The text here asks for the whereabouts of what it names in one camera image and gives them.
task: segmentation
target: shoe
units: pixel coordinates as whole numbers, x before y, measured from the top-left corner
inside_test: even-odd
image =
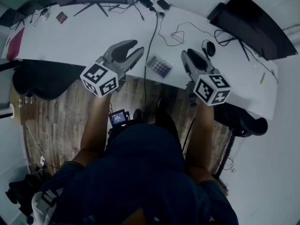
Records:
[[[143,123],[143,113],[140,109],[135,110],[135,113],[133,114],[133,120],[137,121],[138,123]]]
[[[162,97],[159,101],[158,101],[158,106],[157,109],[161,110],[161,111],[167,111],[168,108],[168,99],[166,97]]]

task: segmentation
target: monitor stand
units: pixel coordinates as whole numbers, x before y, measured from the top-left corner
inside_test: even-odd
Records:
[[[79,11],[78,13],[76,13],[74,16],[80,14],[81,12],[83,12],[84,10],[88,9],[89,7],[91,7],[91,6],[95,5],[95,4],[96,4],[96,5],[102,10],[102,12],[108,17],[108,15],[107,15],[106,11],[104,10],[104,8],[101,6],[100,3],[97,3],[97,2],[94,2],[94,3],[91,3],[91,4],[87,5],[84,9],[80,10],[80,11]]]
[[[18,23],[17,27],[15,28],[15,31],[17,31],[17,28],[20,26],[21,23],[23,23],[23,25],[25,26],[24,19],[22,19],[22,20]]]
[[[246,57],[248,58],[248,61],[250,61],[250,59],[249,59],[249,57],[248,57],[248,54],[247,54],[247,52],[246,52],[246,50],[245,50],[245,45],[243,45],[243,43],[242,43],[242,41],[241,41],[240,39],[238,39],[238,38],[236,38],[236,37],[233,37],[233,38],[231,38],[231,39],[228,39],[228,40],[225,40],[225,41],[222,41],[222,42],[219,42],[219,43],[220,43],[220,44],[222,44],[222,43],[228,43],[228,42],[234,41],[234,40],[238,40],[238,42],[240,43],[240,46],[241,46],[242,49],[244,50],[244,53],[245,53]]]

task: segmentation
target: calculator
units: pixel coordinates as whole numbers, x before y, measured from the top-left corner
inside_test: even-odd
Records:
[[[146,62],[146,66],[156,72],[162,78],[165,78],[173,68],[169,63],[167,63],[156,54],[153,54],[148,59],[148,61]]]

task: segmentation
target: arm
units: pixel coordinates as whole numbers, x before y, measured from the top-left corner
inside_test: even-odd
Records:
[[[186,173],[197,183],[214,180],[209,172],[213,127],[214,107],[197,99],[197,113],[186,155]]]
[[[80,151],[73,161],[86,166],[99,159],[105,149],[107,119],[111,94],[103,98],[95,97],[84,133],[82,135]]]

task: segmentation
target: dark blue shirt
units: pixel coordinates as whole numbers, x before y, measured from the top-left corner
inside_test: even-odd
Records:
[[[42,190],[59,188],[53,223],[121,224],[142,208],[149,224],[238,224],[218,185],[188,177],[175,139],[156,126],[127,128],[87,167],[66,163]]]

